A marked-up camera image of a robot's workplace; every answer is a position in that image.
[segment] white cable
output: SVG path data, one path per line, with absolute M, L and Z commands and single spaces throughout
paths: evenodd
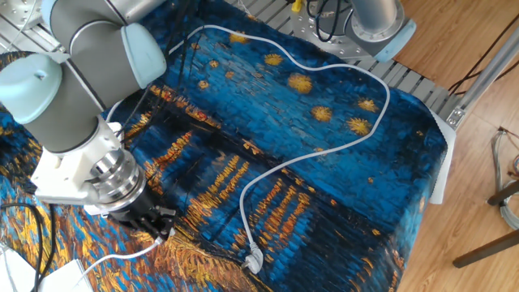
M 99 260 L 97 260 L 97 262 L 95 262 L 93 265 L 91 265 L 89 268 L 87 268 L 84 271 L 83 275 L 81 275 L 81 277 L 75 283 L 75 285 L 72 286 L 71 290 L 73 290 L 83 280 L 83 278 L 85 276 L 87 276 L 88 273 L 90 273 L 90 271 L 92 271 L 98 264 L 104 262 L 105 260 L 108 260 L 108 259 L 120 259 L 120 260 L 133 259 L 133 258 L 139 257 L 139 256 L 141 256 L 141 255 L 143 255 L 145 253 L 150 252 L 153 248 L 158 247 L 163 242 L 164 242 L 164 240 L 162 240 L 162 238 L 157 238 L 155 240 L 155 242 L 150 247 L 148 247 L 146 249 L 143 249 L 142 251 L 136 252 L 134 254 L 131 254 L 131 255 L 107 255 L 107 256 L 104 256 L 104 257 L 100 258 Z
M 0 243 L 0 249 L 2 249 L 3 260 L 4 260 L 4 263 L 6 264 L 7 277 L 9 277 L 9 282 L 11 283 L 11 288 L 13 289 L 13 292 L 18 292 L 18 290 L 16 289 L 15 280 L 11 276 L 11 271 L 9 269 L 9 264 L 7 263 L 7 249 L 1 243 Z
M 36 8 L 36 3 L 37 3 L 37 0 L 34 0 L 34 4 L 32 4 L 32 9 L 31 9 L 31 13 L 29 14 L 29 17 L 27 18 L 27 21 L 25 21 L 25 24 L 23 25 L 23 27 L 18 31 L 18 33 L 16 34 L 15 38 L 11 41 L 11 43 L 6 47 L 6 50 L 4 51 L 5 52 L 9 52 L 9 50 L 11 49 L 11 47 L 15 44 L 15 41 L 18 39 L 19 35 L 22 34 L 22 31 L 25 30 L 25 28 L 27 27 L 27 24 L 29 23 L 29 21 L 31 20 L 31 17 L 32 17 L 32 13 L 34 13 L 34 10 Z
M 221 31 L 224 31 L 224 32 L 228 32 L 228 33 L 232 33 L 236 36 L 239 36 L 239 37 L 245 37 L 245 38 L 248 38 L 248 39 L 251 39 L 251 40 L 256 40 L 256 41 L 263 41 L 263 42 L 267 42 L 271 45 L 275 45 L 278 49 L 281 50 L 281 52 L 283 52 L 289 59 L 290 61 L 292 61 L 297 67 L 300 67 L 304 70 L 307 70 L 307 71 L 322 71 L 322 70 L 327 70 L 327 69 L 332 69 L 332 68 L 352 68 L 352 69 L 355 69 L 357 71 L 360 71 L 366 75 L 369 75 L 371 78 L 377 80 L 380 84 L 382 84 L 382 86 L 384 87 L 385 91 L 386 91 L 386 102 L 384 103 L 384 107 L 382 108 L 382 110 L 380 111 L 380 115 L 379 117 L 376 119 L 376 122 L 375 122 L 375 125 L 373 125 L 373 128 L 371 129 L 371 131 L 369 132 L 369 134 L 363 136 L 362 138 L 358 139 L 358 140 L 355 140 L 353 142 L 350 142 L 348 144 L 345 144 L 345 145 L 342 145 L 340 147 L 335 147 L 335 148 L 332 148 L 332 149 L 329 149 L 329 150 L 324 150 L 324 151 L 321 151 L 321 152 L 314 152 L 314 153 L 310 153 L 310 154 L 307 154 L 305 156 L 301 156 L 301 157 L 297 157 L 297 158 L 294 158 L 290 161 L 287 161 L 285 163 L 282 163 L 276 167 L 274 167 L 273 169 L 267 171 L 266 173 L 264 174 L 261 174 L 259 177 L 253 179 L 251 182 L 249 182 L 244 188 L 243 188 L 243 191 L 242 191 L 242 194 L 240 195 L 240 213 L 242 215 L 242 220 L 243 220 L 243 227 L 245 228 L 245 231 L 247 232 L 247 237 L 249 239 L 249 243 L 251 245 L 251 251 L 252 251 L 252 255 L 250 256 L 254 256 L 255 255 L 255 249 L 258 251 L 258 247 L 257 245 L 255 244 L 254 242 L 254 239 L 252 238 L 252 233 L 251 233 L 251 229 L 249 228 L 249 224 L 247 223 L 247 215 L 245 214 L 245 208 L 243 207 L 243 199 L 245 197 L 245 194 L 247 193 L 247 191 L 249 190 L 250 187 L 252 187 L 255 183 L 257 183 L 259 180 L 263 179 L 263 178 L 266 178 L 267 176 L 269 176 L 270 174 L 288 166 L 288 165 L 291 165 L 295 162 L 298 162 L 298 161 L 301 161 L 301 160 L 305 160 L 305 159 L 308 159 L 308 158 L 312 158 L 312 157 L 316 157 L 316 156 L 320 156 L 320 155 L 325 155 L 325 154 L 329 154 L 329 153 L 332 153 L 332 152 L 336 152 L 336 151 L 340 151 L 340 150 L 343 150 L 343 149 L 346 149 L 346 148 L 349 148 L 351 146 L 354 146 L 356 144 L 359 144 L 361 142 L 363 142 L 364 140 L 367 140 L 369 139 L 376 131 L 377 127 L 379 126 L 380 124 L 380 120 L 382 120 L 382 117 L 384 116 L 385 112 L 386 112 L 386 109 L 388 108 L 388 105 L 389 105 L 389 100 L 390 100 L 390 92 L 389 92 L 389 87 L 386 83 L 384 83 L 384 81 L 382 81 L 382 79 L 380 79 L 379 77 L 373 75 L 371 72 L 367 71 L 367 70 L 364 70 L 362 68 L 359 68 L 359 67 L 356 67 L 356 66 L 353 66 L 353 65 L 348 65 L 348 64 L 332 64 L 332 65 L 327 65 L 327 66 L 323 66 L 323 67 L 317 67 L 317 68 L 312 68 L 312 67 L 306 67 L 304 65 L 302 65 L 301 63 L 299 63 L 298 61 L 296 61 L 292 55 L 290 55 L 290 53 L 285 49 L 283 48 L 282 46 L 280 46 L 279 44 L 277 44 L 275 41 L 271 41 L 269 39 L 266 39 L 266 38 L 263 38 L 263 37 L 259 37 L 259 36 L 249 36 L 249 35 L 246 35 L 244 33 L 240 33 L 240 32 L 235 32 L 233 30 L 230 30 L 228 28 L 223 28 L 221 26 L 218 26 L 218 25 L 214 25 L 214 24 L 207 24 L 207 25 L 203 25 L 197 29 L 195 29 L 192 33 L 190 33 L 188 36 L 187 36 L 187 39 L 190 39 L 191 37 L 193 37 L 197 32 L 205 29 L 205 28 L 214 28 L 214 29 L 219 29 Z M 175 47 L 173 47 L 170 51 L 169 51 L 169 54 L 172 54 L 175 50 L 177 50 L 178 48 L 180 48 L 180 46 L 182 46 L 184 44 L 184 41 L 181 41 L 178 45 L 176 45 Z M 260 264 L 259 264 L 259 269 L 261 269 L 261 264 L 263 263 L 263 255 L 261 255 L 261 261 L 260 261 Z
M 115 110 L 119 107 L 122 101 L 118 101 L 115 105 L 112 106 L 112 109 L 110 109 L 110 112 L 108 112 L 108 115 L 106 116 L 106 122 L 110 122 L 112 119 L 112 116 L 114 116 Z
M 245 13 L 247 13 L 248 15 L 251 15 L 251 12 L 247 9 L 245 4 L 243 4 L 243 0 L 238 0 L 238 5 L 243 8 L 243 11 L 245 11 Z

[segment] cable connector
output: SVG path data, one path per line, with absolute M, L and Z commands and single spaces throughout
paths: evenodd
M 251 243 L 251 254 L 245 258 L 242 268 L 249 268 L 253 274 L 260 272 L 263 266 L 263 252 L 256 243 Z
M 157 237 L 157 239 L 155 239 L 155 243 L 157 244 L 157 246 L 161 245 L 162 243 L 164 243 L 164 239 L 162 239 L 162 237 Z

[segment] wooden floor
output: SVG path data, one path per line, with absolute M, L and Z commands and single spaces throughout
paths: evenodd
M 402 2 L 418 31 L 398 61 L 444 87 L 463 77 L 519 13 L 517 0 Z M 519 291 L 519 246 L 462 269 L 452 265 L 457 256 L 512 231 L 485 201 L 495 190 L 491 137 L 499 126 L 519 133 L 518 82 L 519 68 L 496 82 L 458 129 L 444 204 L 428 206 L 399 291 Z M 502 142 L 506 173 L 519 140 Z M 517 213 L 518 202 L 512 204 Z

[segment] white paper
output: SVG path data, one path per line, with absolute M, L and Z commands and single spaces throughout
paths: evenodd
M 0 254 L 0 287 L 1 291 L 4 292 L 29 292 L 34 287 L 34 272 L 35 269 L 28 264 L 24 258 L 22 258 L 16 251 L 11 250 L 9 247 L 2 245 L 6 254 Z M 7 257 L 7 264 L 9 265 L 9 272 L 11 278 L 15 284 L 15 287 L 11 285 L 11 280 L 7 274 L 6 261 L 4 256 Z M 88 279 L 85 277 L 73 290 L 72 286 L 79 280 L 83 274 L 83 265 L 79 260 L 72 260 L 70 263 L 64 265 L 57 271 L 54 271 L 49 276 L 45 277 L 40 283 L 40 292 L 93 292 Z
M 6 254 L 4 255 L 2 253 L 0 255 L 0 286 L 2 287 L 2 291 L 30 291 L 34 287 L 34 268 L 32 268 L 31 265 L 18 254 L 18 252 L 11 250 L 9 247 L 4 247 Z M 9 272 L 11 273 L 11 278 L 13 279 L 15 287 L 11 285 L 11 280 L 7 274 L 4 256 L 7 257 Z
M 83 280 L 72 290 L 72 286 L 79 280 L 83 274 L 83 266 L 79 260 L 72 260 L 65 264 L 59 270 L 45 277 L 40 284 L 41 292 L 93 292 L 88 278 Z
M 436 179 L 435 189 L 432 192 L 429 203 L 431 204 L 442 204 L 444 202 L 445 186 L 447 185 L 448 171 L 451 168 L 454 154 L 454 142 L 456 141 L 456 132 L 442 120 L 437 114 L 431 111 L 432 116 L 435 118 L 436 123 L 440 131 L 444 135 L 445 141 L 447 141 L 447 153 L 445 154 L 444 163 L 440 167 L 438 178 Z

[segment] blue fabric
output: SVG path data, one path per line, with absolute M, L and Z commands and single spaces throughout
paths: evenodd
M 142 22 L 162 48 L 170 31 L 165 19 L 174 17 L 169 8 L 160 7 Z M 310 67 L 340 62 L 224 2 L 209 2 L 205 9 L 188 31 L 219 24 L 273 39 Z M 355 70 L 302 71 L 271 45 L 220 31 L 191 38 L 186 54 L 182 85 L 177 87 L 177 59 L 169 66 L 167 88 L 161 91 L 161 83 L 152 88 L 166 100 L 160 122 L 138 135 L 156 103 L 149 97 L 126 130 L 149 186 L 180 213 L 177 235 L 132 264 L 118 260 L 94 271 L 89 278 L 94 288 L 396 290 L 447 149 L 426 106 L 392 89 L 388 111 L 370 139 L 301 161 L 253 187 L 246 212 L 265 255 L 262 271 L 253 276 L 239 267 L 248 253 L 238 209 L 242 188 L 283 161 L 365 135 L 380 114 L 384 89 Z M 138 99 L 123 102 L 114 120 L 125 120 Z M 26 183 L 37 147 L 30 147 L 30 136 L 8 114 L 0 121 L 0 161 L 30 158 L 24 170 L 2 172 L 0 195 L 9 201 Z M 9 129 L 15 133 L 6 135 Z M 11 217 L 25 218 L 12 212 Z M 62 207 L 58 214 L 58 264 L 75 257 L 91 264 L 104 254 L 151 244 L 145 234 L 92 218 L 81 208 Z M 13 228 L 8 234 L 15 246 L 24 236 Z

